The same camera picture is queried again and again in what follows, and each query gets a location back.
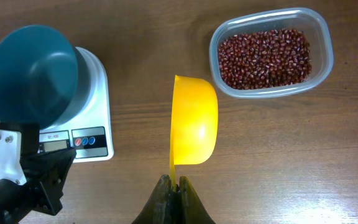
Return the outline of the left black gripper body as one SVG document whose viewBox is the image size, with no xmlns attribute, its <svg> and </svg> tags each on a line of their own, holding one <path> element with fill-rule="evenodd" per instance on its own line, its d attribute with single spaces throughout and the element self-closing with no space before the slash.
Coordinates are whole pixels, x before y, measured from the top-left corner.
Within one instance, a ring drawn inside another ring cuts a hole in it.
<svg viewBox="0 0 358 224">
<path fill-rule="evenodd" d="M 63 208 L 63 187 L 46 182 L 17 185 L 0 180 L 0 223 L 19 223 L 31 211 L 55 216 Z"/>
</svg>

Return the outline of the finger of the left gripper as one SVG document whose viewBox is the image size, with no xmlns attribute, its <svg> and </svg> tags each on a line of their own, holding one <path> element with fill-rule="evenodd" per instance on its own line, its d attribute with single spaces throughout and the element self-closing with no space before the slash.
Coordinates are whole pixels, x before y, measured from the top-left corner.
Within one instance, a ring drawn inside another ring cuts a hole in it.
<svg viewBox="0 0 358 224">
<path fill-rule="evenodd" d="M 0 122 L 0 129 L 21 133 L 21 157 L 32 156 L 39 150 L 39 123 Z"/>
<path fill-rule="evenodd" d="M 72 147 L 42 153 L 37 150 L 22 152 L 20 165 L 26 183 L 20 185 L 46 182 L 49 186 L 63 187 L 75 157 L 76 150 Z"/>
</svg>

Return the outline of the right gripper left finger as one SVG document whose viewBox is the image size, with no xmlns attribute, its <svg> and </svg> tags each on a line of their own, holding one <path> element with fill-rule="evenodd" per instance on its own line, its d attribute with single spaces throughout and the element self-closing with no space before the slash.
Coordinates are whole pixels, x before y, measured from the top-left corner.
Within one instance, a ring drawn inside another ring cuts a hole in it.
<svg viewBox="0 0 358 224">
<path fill-rule="evenodd" d="M 162 175 L 153 189 L 142 211 L 132 224 L 172 223 L 172 181 L 169 175 Z"/>
</svg>

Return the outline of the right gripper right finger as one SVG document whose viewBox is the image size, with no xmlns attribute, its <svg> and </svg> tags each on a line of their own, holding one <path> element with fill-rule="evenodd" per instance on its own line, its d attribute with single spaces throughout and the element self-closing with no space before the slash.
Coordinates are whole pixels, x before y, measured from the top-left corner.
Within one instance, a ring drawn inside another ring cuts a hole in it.
<svg viewBox="0 0 358 224">
<path fill-rule="evenodd" d="M 189 178 L 180 177 L 178 189 L 178 218 L 182 224 L 215 224 L 207 213 Z"/>
</svg>

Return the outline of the yellow plastic measuring scoop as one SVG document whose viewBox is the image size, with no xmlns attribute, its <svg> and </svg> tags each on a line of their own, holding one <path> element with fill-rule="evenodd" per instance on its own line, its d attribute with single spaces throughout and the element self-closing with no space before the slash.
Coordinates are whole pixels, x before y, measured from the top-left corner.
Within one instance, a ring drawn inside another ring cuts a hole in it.
<svg viewBox="0 0 358 224">
<path fill-rule="evenodd" d="M 176 184 L 175 167 L 207 161 L 218 133 L 218 99 L 206 80 L 175 76 L 170 128 L 170 172 Z"/>
</svg>

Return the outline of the red adzuki beans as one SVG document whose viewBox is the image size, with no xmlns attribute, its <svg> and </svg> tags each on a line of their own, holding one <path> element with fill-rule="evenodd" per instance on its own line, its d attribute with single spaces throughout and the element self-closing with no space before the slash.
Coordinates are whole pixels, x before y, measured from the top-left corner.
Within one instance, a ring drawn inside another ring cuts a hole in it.
<svg viewBox="0 0 358 224">
<path fill-rule="evenodd" d="M 217 53 L 223 82 L 237 90 L 302 83 L 312 71 L 310 43 L 297 29 L 236 34 Z"/>
</svg>

